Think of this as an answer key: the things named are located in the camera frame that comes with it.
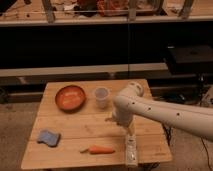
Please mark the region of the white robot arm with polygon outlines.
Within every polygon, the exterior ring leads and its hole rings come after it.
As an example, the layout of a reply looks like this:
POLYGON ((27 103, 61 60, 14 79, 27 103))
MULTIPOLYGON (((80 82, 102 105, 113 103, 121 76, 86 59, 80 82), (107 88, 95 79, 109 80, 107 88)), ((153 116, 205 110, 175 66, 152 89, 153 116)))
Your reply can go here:
POLYGON ((138 115, 213 142, 213 108, 155 101, 143 94, 141 84, 129 82, 113 98, 110 120, 128 127, 138 115))

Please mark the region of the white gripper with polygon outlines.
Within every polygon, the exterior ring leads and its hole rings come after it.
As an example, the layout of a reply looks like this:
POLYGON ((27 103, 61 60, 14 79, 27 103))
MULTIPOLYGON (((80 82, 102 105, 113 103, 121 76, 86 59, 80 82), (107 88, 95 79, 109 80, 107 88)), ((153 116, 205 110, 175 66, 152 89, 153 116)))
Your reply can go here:
POLYGON ((134 122, 133 114, 131 111, 122 109, 122 108, 115 108, 112 112, 112 117, 105 118, 106 122, 113 122, 115 121, 119 126, 128 127, 128 134, 134 135, 134 122))

